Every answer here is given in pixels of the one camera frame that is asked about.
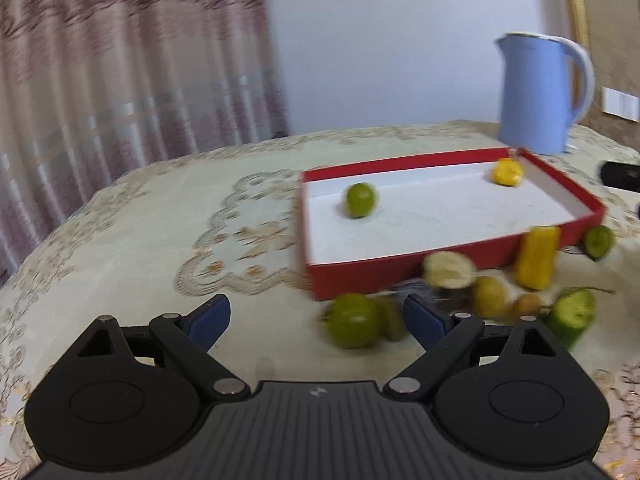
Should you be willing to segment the small green lime half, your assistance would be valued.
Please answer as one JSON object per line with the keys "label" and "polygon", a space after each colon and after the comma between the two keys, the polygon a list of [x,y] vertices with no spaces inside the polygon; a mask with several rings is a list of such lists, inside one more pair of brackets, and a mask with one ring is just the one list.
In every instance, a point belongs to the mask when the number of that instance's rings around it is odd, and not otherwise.
{"label": "small green lime half", "polygon": [[582,249],[594,261],[604,258],[612,249],[615,236],[607,226],[594,226],[582,237]]}

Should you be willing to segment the small brown longan fruit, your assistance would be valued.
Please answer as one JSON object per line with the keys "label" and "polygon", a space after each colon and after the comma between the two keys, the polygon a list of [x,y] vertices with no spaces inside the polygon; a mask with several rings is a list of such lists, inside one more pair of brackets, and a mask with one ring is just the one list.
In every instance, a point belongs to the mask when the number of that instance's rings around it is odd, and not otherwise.
{"label": "small brown longan fruit", "polygon": [[540,298],[536,294],[528,292],[527,294],[519,296],[518,299],[514,301],[512,314],[514,318],[520,318],[524,315],[536,318],[540,315],[541,308],[542,305]]}

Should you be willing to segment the yellow-green small fruit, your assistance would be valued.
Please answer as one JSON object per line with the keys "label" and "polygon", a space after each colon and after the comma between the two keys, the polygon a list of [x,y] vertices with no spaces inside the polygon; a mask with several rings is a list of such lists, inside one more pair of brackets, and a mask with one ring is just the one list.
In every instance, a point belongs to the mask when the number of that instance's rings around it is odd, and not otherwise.
{"label": "yellow-green small fruit", "polygon": [[471,290],[471,310],[480,318],[503,318],[506,315],[503,284],[492,276],[480,276]]}

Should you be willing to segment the green cucumber chunk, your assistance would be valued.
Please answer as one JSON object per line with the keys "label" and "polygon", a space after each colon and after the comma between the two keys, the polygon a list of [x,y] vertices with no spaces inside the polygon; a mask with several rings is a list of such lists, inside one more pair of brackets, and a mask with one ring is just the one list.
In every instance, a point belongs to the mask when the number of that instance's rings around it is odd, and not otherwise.
{"label": "green cucumber chunk", "polygon": [[544,324],[565,349],[570,349],[596,318],[597,301],[590,289],[569,287],[560,291]]}

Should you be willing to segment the long yellow fruit chunk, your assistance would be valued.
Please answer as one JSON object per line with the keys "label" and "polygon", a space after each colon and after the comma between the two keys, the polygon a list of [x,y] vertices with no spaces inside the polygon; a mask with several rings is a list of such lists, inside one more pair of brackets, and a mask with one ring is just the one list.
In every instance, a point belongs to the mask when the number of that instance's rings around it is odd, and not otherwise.
{"label": "long yellow fruit chunk", "polygon": [[523,236],[514,266],[514,278],[520,286],[543,290],[549,285],[560,235],[557,226],[534,226]]}

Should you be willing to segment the dark skinned cut chunk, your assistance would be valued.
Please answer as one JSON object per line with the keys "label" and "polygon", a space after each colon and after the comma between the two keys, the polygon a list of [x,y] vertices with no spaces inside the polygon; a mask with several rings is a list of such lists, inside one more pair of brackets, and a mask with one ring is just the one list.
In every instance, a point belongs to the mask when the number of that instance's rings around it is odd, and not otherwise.
{"label": "dark skinned cut chunk", "polygon": [[458,252],[432,252],[423,260],[423,279],[442,289],[465,289],[477,279],[473,261]]}

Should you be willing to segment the green fruit with sticker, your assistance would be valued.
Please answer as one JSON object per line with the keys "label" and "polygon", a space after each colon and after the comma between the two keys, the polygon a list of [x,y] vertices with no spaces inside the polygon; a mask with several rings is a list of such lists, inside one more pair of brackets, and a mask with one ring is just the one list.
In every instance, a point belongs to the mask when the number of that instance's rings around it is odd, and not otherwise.
{"label": "green fruit with sticker", "polygon": [[378,308],[363,295],[338,296],[326,307],[323,319],[329,338],[343,349],[369,348],[381,338]]}

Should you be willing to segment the light blue electric kettle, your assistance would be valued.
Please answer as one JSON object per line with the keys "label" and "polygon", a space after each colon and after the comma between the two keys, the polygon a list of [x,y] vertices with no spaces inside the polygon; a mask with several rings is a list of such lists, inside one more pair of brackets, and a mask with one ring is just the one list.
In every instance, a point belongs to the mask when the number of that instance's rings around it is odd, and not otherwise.
{"label": "light blue electric kettle", "polygon": [[507,32],[496,40],[504,61],[498,140],[541,155],[566,149],[596,91],[587,50],[573,40]]}

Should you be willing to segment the yellow fruit piece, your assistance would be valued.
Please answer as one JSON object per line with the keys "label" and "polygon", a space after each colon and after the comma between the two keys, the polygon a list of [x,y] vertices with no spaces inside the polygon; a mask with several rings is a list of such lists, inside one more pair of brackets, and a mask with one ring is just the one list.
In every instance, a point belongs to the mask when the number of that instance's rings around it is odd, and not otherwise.
{"label": "yellow fruit piece", "polygon": [[490,177],[495,184],[515,188],[524,178],[524,168],[517,159],[503,157],[492,167]]}

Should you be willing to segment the red shallow box tray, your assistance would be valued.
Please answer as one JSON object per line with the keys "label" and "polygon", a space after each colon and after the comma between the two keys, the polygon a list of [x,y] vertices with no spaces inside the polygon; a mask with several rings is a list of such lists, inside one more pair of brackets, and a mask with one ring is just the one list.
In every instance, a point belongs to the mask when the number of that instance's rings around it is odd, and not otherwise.
{"label": "red shallow box tray", "polygon": [[[423,258],[439,250],[460,252],[480,269],[501,268],[534,226],[557,226],[560,246],[570,246],[602,222],[606,207],[597,196],[529,152],[518,153],[519,186],[492,183],[492,167],[512,153],[477,148],[303,172],[300,244],[314,296],[378,292],[419,276]],[[352,219],[344,198],[359,182],[378,199],[367,217]]]}

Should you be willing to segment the round green fruit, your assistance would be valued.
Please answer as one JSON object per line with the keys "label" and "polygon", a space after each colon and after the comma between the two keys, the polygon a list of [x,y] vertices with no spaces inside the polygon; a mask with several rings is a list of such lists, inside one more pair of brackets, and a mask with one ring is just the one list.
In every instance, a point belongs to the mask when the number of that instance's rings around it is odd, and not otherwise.
{"label": "round green fruit", "polygon": [[344,208],[349,218],[360,219],[367,217],[376,206],[375,189],[372,185],[359,182],[351,185],[344,198]]}

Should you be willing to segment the patterned pink curtain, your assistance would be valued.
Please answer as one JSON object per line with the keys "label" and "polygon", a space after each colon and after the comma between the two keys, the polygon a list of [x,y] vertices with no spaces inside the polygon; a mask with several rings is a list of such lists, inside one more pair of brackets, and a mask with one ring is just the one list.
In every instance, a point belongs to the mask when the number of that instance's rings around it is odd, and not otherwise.
{"label": "patterned pink curtain", "polygon": [[287,134],[266,0],[1,0],[1,273],[130,170]]}

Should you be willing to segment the white wall socket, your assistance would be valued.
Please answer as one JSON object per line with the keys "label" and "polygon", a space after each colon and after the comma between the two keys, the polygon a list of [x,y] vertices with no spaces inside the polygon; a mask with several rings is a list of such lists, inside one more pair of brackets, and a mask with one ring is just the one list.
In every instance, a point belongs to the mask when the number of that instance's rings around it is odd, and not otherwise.
{"label": "white wall socket", "polygon": [[638,96],[608,87],[602,88],[602,113],[638,122],[640,119],[640,99]]}

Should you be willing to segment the gold mirror frame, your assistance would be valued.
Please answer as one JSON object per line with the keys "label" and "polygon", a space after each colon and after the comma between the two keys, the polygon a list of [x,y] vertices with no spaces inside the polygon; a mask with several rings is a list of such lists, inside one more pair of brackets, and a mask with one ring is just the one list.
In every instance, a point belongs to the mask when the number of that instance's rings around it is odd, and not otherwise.
{"label": "gold mirror frame", "polygon": [[586,0],[565,0],[572,38],[587,51],[591,50]]}

